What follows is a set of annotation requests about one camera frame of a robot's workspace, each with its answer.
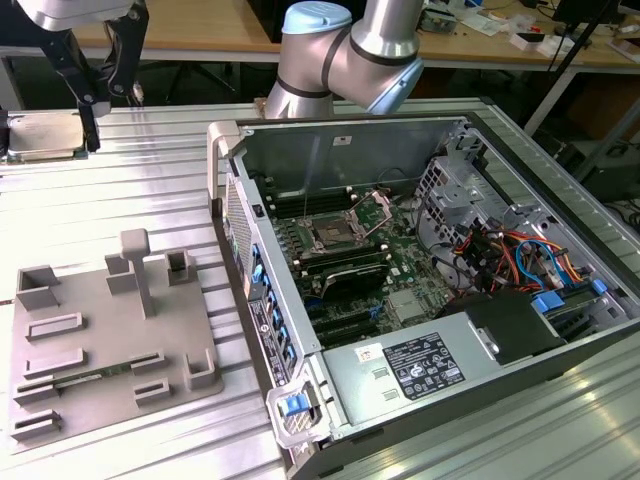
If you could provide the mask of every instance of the pcie slot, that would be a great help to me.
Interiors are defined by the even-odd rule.
[[[313,329],[316,333],[326,332],[328,330],[335,330],[336,328],[351,324],[361,322],[363,320],[370,320],[371,314],[369,311],[356,313],[354,315],[347,315],[345,317],[332,318],[330,320],[325,320],[323,322],[318,322],[313,325]]]
[[[364,320],[352,325],[347,325],[339,330],[328,330],[317,334],[318,340],[323,345],[351,342],[362,335],[372,335],[378,332],[378,328],[371,320]]]

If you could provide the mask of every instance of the metal table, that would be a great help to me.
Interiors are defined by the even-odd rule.
[[[477,99],[409,102],[403,110],[442,107],[476,111],[518,148],[520,130]],[[357,109],[341,104],[338,111]],[[253,116],[247,105],[117,110],[101,119],[103,148],[88,161],[0,166],[0,301],[13,297],[19,266],[50,263],[59,274],[103,268],[102,256],[117,248],[117,233],[144,227],[153,253],[187,247],[196,258],[226,384],[219,395],[19,455],[10,455],[11,440],[3,434],[0,477],[64,471],[82,478],[284,478],[206,203],[206,127]],[[562,179],[542,150],[518,153],[551,186],[556,182],[556,193],[640,271],[633,235],[584,197],[579,184]],[[498,168],[489,166],[511,188],[512,174]],[[529,193],[518,185],[508,193],[526,202]],[[12,308],[0,307],[3,402],[10,401]],[[639,367],[635,336],[560,379],[347,466],[333,478],[638,478]],[[0,412],[4,428],[6,411]]]

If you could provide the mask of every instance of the metal grill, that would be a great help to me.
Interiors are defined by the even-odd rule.
[[[242,208],[240,195],[236,184],[227,182],[227,218],[233,232],[233,248],[237,249],[242,262],[242,268],[247,274],[251,269],[251,230]]]
[[[437,161],[433,160],[420,179],[418,196],[425,198],[425,219],[432,224],[439,240],[449,241],[455,244],[456,241],[460,240],[460,235],[458,235],[455,230],[450,229],[447,226],[444,216],[442,215],[442,210],[434,205],[429,198],[429,194],[431,193],[431,190],[433,190],[433,187],[446,185],[448,182],[449,176],[438,166]]]

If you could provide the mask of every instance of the lab equipment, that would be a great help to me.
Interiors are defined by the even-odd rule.
[[[0,45],[38,47],[67,83],[78,104],[86,150],[100,148],[95,118],[111,97],[135,98],[135,72],[147,31],[144,0],[18,0],[0,2]],[[92,67],[72,28],[104,22],[112,33],[105,62]]]
[[[300,2],[287,10],[277,82],[266,118],[327,117],[333,93],[367,112],[394,112],[424,68],[416,58],[421,0],[369,0],[351,26],[340,5]]]
[[[208,142],[214,226],[293,478],[561,375],[640,328],[640,279],[518,156],[523,134],[507,146],[443,107],[221,121]],[[494,177],[497,165],[513,174]],[[515,184],[526,204],[506,193]]]

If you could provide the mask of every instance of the wooden desk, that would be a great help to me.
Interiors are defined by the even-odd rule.
[[[485,0],[487,8],[510,0]],[[142,59],[233,62],[277,62],[280,45],[272,44],[246,0],[147,0],[150,22]],[[507,17],[517,13],[533,15],[543,31],[550,33],[554,22],[517,0],[497,10]],[[74,30],[88,58],[104,58],[107,39],[99,24]],[[458,24],[456,34],[421,33],[419,55],[427,67],[545,71],[550,60],[537,52],[522,52],[509,43],[509,36],[493,37]],[[527,125],[532,133],[546,117],[573,77],[580,72],[640,74],[640,65],[627,60],[606,45],[608,37],[593,36],[593,45],[582,51],[567,69]],[[7,56],[42,55],[33,48],[0,47],[0,59]],[[20,109],[11,75],[0,68],[0,104]]]
[[[486,0],[488,8],[508,4],[510,0]],[[145,48],[173,51],[236,52],[236,61],[246,54],[277,54],[279,44],[273,44],[246,0],[148,0],[149,29]],[[496,10],[511,17],[515,14],[533,15],[545,33],[555,25],[535,9],[525,8],[516,1]],[[107,40],[100,25],[88,25],[74,30],[82,47],[106,47]],[[478,68],[477,64],[495,66],[514,64],[519,69],[546,69],[549,59],[537,52],[522,52],[509,43],[509,36],[498,33],[489,37],[458,24],[454,35],[421,33],[419,55],[429,61],[457,63],[459,68]],[[630,60],[613,51],[608,37],[593,36],[593,45],[581,52],[576,65],[585,67],[638,68]]]

